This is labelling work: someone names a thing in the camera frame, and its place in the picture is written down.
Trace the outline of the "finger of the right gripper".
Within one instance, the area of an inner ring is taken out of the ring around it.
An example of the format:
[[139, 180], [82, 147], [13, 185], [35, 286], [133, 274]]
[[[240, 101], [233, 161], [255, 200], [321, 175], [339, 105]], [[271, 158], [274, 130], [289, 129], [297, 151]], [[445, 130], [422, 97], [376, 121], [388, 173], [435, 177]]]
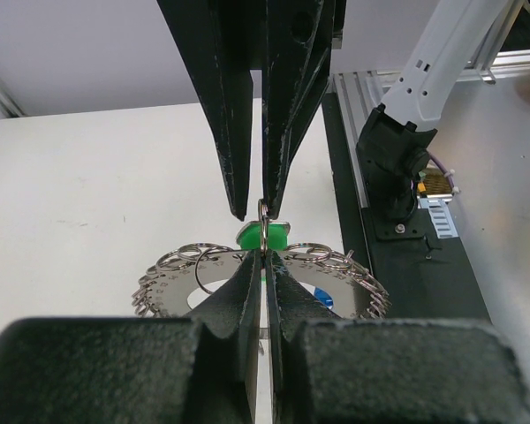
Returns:
[[267, 1], [262, 82], [262, 190], [278, 216], [292, 161], [329, 85], [344, 1]]
[[242, 221], [249, 193], [253, 80], [241, 1], [160, 1], [214, 138], [230, 211]]

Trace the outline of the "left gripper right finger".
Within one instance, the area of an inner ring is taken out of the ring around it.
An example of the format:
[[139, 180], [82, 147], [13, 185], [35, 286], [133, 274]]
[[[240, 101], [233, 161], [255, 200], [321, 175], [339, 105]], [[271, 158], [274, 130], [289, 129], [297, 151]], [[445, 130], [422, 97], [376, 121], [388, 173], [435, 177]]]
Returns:
[[530, 423], [515, 352], [475, 320], [344, 319], [265, 261], [276, 423]]

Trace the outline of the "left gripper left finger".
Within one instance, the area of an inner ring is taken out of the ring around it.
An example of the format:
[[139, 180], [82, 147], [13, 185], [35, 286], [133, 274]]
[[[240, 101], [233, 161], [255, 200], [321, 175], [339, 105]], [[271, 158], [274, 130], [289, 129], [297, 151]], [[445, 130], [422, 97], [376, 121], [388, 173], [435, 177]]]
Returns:
[[28, 318], [0, 334], [0, 423], [251, 423], [261, 256], [173, 318]]

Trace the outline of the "green tag key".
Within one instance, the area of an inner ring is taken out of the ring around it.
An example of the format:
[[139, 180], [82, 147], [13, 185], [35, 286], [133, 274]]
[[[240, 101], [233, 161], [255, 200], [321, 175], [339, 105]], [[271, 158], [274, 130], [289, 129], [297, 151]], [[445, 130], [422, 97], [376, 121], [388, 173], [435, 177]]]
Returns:
[[258, 200], [258, 219], [246, 223], [236, 236], [236, 243], [243, 250], [260, 248], [263, 252], [284, 250], [288, 246], [291, 225], [286, 221], [271, 220], [265, 200]]

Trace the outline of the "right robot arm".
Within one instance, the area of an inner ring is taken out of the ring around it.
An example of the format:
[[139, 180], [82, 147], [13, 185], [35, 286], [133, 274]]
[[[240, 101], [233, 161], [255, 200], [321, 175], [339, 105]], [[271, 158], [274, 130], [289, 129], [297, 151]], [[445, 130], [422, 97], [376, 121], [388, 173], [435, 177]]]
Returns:
[[[161, 1], [212, 133], [230, 212], [246, 216], [252, 71], [262, 74], [262, 198], [279, 216], [288, 174], [329, 84], [339, 1]], [[443, 107], [504, 1], [442, 1], [397, 81], [370, 112], [360, 151], [390, 220], [411, 218], [412, 185], [429, 159]]]

